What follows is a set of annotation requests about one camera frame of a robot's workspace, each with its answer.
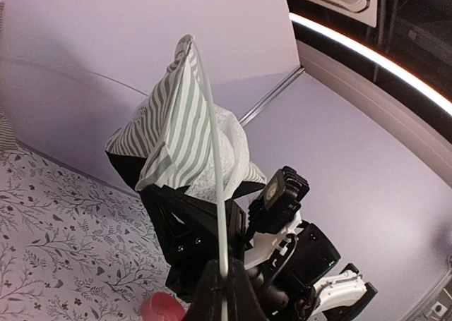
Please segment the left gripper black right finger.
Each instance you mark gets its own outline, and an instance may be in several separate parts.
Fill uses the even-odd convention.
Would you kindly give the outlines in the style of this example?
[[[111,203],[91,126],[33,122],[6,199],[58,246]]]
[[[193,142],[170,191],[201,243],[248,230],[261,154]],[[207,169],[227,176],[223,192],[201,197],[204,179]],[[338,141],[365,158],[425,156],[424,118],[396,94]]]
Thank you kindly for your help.
[[[242,261],[230,260],[224,297],[227,320],[266,321]]]

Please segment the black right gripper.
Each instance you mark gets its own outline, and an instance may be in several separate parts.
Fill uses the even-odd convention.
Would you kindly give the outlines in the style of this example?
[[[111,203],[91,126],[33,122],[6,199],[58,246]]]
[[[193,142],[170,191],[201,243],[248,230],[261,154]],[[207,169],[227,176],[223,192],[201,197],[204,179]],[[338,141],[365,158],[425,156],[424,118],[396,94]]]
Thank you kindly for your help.
[[[244,262],[245,251],[252,248],[252,243],[245,239],[249,208],[244,212],[232,200],[226,202],[225,208],[229,250]],[[296,299],[312,301],[314,284],[340,259],[339,252],[315,224],[302,222],[294,235],[297,237],[295,245],[286,241],[280,243],[288,246],[288,255],[273,253],[265,262],[247,270],[266,311],[286,312],[287,302]],[[191,303],[208,261],[183,261],[170,265],[167,288],[183,302]]]

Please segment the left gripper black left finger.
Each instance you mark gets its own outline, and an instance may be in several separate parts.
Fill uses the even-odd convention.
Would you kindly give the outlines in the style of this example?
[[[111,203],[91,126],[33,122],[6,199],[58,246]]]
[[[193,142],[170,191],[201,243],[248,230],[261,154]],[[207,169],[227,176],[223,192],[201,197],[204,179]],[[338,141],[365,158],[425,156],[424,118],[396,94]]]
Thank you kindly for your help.
[[[226,278],[221,275],[217,260],[206,264],[185,320],[226,320]]]

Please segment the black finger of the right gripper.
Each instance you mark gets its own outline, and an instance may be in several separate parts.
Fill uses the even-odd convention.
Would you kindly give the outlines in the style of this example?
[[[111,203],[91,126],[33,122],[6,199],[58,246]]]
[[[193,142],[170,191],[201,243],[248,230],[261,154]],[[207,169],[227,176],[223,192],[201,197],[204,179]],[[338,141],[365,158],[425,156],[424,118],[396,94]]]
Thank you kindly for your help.
[[[168,264],[218,258],[215,204],[154,185],[141,191],[141,200]]]

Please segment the green striped pet tent fabric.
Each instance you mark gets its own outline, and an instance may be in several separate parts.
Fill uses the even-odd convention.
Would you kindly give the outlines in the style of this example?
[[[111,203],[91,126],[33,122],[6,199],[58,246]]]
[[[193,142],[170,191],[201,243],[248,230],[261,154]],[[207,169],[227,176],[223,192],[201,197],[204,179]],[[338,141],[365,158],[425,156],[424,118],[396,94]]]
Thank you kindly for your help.
[[[174,61],[128,123],[106,142],[105,152],[135,191],[156,185],[216,201],[207,103],[191,35],[177,43]],[[244,129],[230,111],[214,104],[224,197],[262,189],[267,179],[250,160]]]

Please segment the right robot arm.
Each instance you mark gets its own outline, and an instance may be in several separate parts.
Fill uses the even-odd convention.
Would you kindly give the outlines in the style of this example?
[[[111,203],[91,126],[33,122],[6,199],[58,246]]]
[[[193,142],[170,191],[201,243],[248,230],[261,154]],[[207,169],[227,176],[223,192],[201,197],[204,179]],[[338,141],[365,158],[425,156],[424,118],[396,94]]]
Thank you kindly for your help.
[[[353,320],[376,295],[354,265],[330,276],[339,253],[300,216],[309,187],[271,181],[247,211],[217,207],[168,187],[141,200],[170,266],[166,285],[189,304],[187,320]]]

